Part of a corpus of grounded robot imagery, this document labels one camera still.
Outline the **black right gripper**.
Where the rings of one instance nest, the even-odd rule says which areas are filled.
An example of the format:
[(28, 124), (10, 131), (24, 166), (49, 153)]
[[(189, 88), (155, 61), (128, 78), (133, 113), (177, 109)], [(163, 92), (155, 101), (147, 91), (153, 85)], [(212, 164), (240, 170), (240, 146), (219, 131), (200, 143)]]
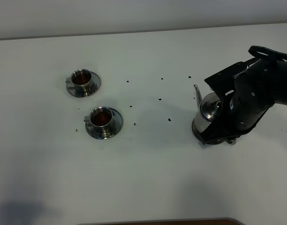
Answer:
[(203, 144), (221, 143), (250, 132), (266, 111), (274, 105), (266, 75), (270, 63), (265, 60), (239, 62), (205, 79), (219, 97), (220, 110), (214, 121), (199, 133)]

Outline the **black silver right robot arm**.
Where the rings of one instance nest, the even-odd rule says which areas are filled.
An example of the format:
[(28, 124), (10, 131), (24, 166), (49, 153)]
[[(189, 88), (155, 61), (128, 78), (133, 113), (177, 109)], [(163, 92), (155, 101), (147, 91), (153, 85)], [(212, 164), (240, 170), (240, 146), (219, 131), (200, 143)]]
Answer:
[(235, 144), (274, 104), (287, 105), (287, 54), (253, 45), (248, 61), (237, 62), (205, 79), (212, 93), (194, 86), (198, 112), (192, 131), (202, 144)]

